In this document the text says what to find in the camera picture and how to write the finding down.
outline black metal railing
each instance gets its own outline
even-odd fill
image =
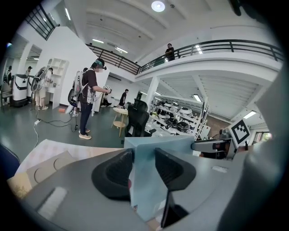
[[[41,4],[39,4],[25,19],[45,40],[49,38],[56,27],[51,21]]]
[[[105,49],[86,44],[98,58],[102,58],[106,63],[115,65],[118,68],[127,70],[132,74],[138,74],[140,72],[140,66],[136,63],[126,59],[123,56],[117,55],[112,51],[107,51]]]
[[[276,61],[283,61],[284,56],[280,48],[266,44],[263,42],[256,42],[250,40],[226,39],[226,40],[212,40],[207,42],[199,42],[189,46],[182,47],[174,51],[171,55],[160,56],[149,63],[143,65],[140,73],[152,67],[161,65],[182,57],[191,55],[201,55],[212,52],[248,52],[258,53],[270,57]]]

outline person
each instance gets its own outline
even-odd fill
[[[32,69],[32,67],[29,66],[28,69],[27,69],[27,71],[25,72],[26,76],[29,76],[29,75],[30,75],[31,69]]]
[[[109,103],[108,100],[107,100],[107,96],[108,94],[105,93],[105,95],[103,96],[103,105],[104,106],[110,106],[112,103]]]
[[[11,71],[12,71],[12,66],[9,66],[8,70],[4,74],[3,82],[6,82],[9,84],[9,81],[12,79]]]
[[[40,80],[39,85],[40,89],[35,91],[35,99],[36,99],[36,107],[38,110],[47,110],[48,107],[45,106],[45,97],[46,97],[46,88],[48,88],[49,84],[52,83],[51,75],[53,74],[53,68],[49,68],[46,72],[46,75],[43,79]]]
[[[172,45],[169,43],[168,44],[168,48],[165,52],[166,58],[168,59],[168,61],[172,61],[175,60],[175,54],[174,54],[174,48],[172,47]]]
[[[120,107],[124,107],[125,103],[126,103],[126,94],[128,93],[128,89],[125,90],[125,92],[123,92],[123,94],[121,95],[121,100],[118,104],[118,106]]]
[[[87,67],[84,67],[83,68],[83,74],[88,70]],[[73,84],[72,84],[72,88],[74,89],[75,87],[75,79],[73,80]],[[77,107],[75,106],[73,108],[73,110],[70,112],[70,114],[72,114],[72,117],[77,117],[79,115],[79,113],[77,113]]]
[[[91,139],[92,137],[87,133],[90,132],[86,129],[86,124],[89,119],[89,114],[92,110],[93,102],[95,99],[95,92],[111,93],[111,90],[106,90],[98,86],[96,73],[101,72],[104,67],[103,59],[97,59],[92,63],[83,75],[82,85],[84,86],[82,93],[79,96],[81,104],[81,118],[79,137],[82,139]]]

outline black office chair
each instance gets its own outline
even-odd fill
[[[135,99],[135,103],[128,106],[128,125],[125,128],[126,137],[150,137],[156,131],[152,129],[145,131],[145,125],[148,122],[149,114],[146,102]]]

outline white cabinet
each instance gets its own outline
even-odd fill
[[[68,65],[69,62],[67,60],[61,60],[57,58],[50,59],[47,64],[47,69],[50,67],[53,68],[53,74],[51,76],[53,82],[49,84],[46,98],[48,100],[53,99],[53,109],[58,107],[60,104],[62,84]]]

